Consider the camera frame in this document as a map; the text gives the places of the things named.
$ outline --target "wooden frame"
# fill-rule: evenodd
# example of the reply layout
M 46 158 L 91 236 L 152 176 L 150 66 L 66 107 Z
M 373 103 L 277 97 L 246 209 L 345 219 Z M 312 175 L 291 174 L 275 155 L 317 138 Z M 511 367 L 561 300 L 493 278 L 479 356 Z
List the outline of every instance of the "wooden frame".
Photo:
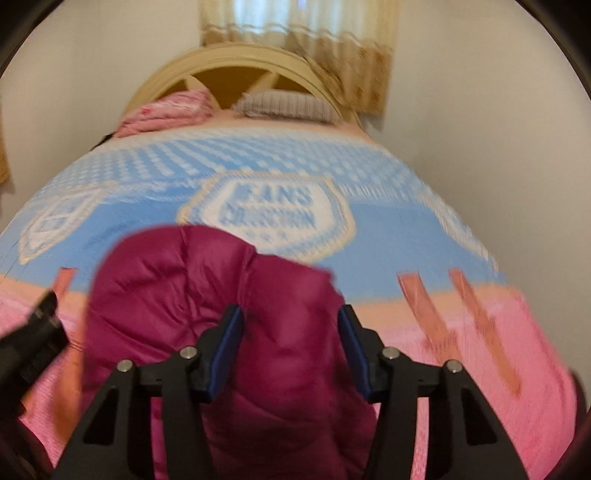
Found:
M 357 114 L 336 101 L 303 58 L 280 48 L 248 43 L 215 44 L 172 60 L 146 80 L 124 114 L 168 93 L 203 86 L 212 91 L 215 108 L 228 108 L 229 100 L 235 101 L 244 92 L 274 87 L 309 92 L 328 101 L 346 122 L 361 126 Z M 224 87 L 237 90 L 226 95 Z

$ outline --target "pink pillow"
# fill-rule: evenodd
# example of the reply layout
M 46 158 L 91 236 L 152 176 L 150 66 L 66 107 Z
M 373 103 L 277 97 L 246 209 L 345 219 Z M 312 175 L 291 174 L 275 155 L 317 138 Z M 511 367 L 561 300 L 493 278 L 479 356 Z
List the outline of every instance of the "pink pillow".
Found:
M 209 90 L 175 92 L 126 115 L 119 123 L 115 137 L 200 125 L 212 115 Z

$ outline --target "beige curtain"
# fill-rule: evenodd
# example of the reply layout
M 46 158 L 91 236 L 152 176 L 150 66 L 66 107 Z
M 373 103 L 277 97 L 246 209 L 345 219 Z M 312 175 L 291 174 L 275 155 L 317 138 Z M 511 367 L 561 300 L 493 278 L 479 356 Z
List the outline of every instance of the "beige curtain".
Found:
M 0 185 L 8 180 L 10 173 L 8 171 L 8 162 L 2 140 L 2 105 L 0 105 Z
M 384 112 L 401 0 L 202 0 L 202 44 L 264 43 L 305 57 L 335 98 Z

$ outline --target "pillow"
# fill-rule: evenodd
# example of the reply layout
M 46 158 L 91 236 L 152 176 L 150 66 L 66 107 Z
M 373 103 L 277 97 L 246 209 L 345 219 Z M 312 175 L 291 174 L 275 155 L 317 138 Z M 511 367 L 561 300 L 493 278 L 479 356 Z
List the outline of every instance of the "pillow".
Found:
M 232 105 L 232 110 L 246 116 L 295 118 L 322 123 L 336 123 L 340 120 L 339 114 L 326 100 L 309 93 L 286 90 L 244 93 Z
M 115 137 L 200 125 L 212 115 L 209 90 L 174 92 L 127 114 L 119 123 Z

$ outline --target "bolt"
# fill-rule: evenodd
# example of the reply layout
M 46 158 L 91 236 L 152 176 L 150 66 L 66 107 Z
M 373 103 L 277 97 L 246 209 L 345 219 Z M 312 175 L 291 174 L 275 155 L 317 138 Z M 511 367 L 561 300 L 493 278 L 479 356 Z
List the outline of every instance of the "bolt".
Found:
M 131 360 L 122 360 L 117 364 L 117 370 L 126 373 L 134 367 L 134 363 Z
M 387 346 L 384 350 L 382 350 L 382 355 L 388 360 L 394 360 L 400 356 L 400 350 L 393 346 Z
M 458 372 L 461 372 L 462 370 L 464 370 L 464 367 L 462 366 L 462 364 L 460 362 L 458 362 L 457 360 L 450 360 L 449 362 L 446 363 L 446 367 L 453 374 L 457 374 Z
M 184 359 L 191 360 L 197 355 L 197 349 L 194 346 L 189 345 L 183 348 L 179 353 Z

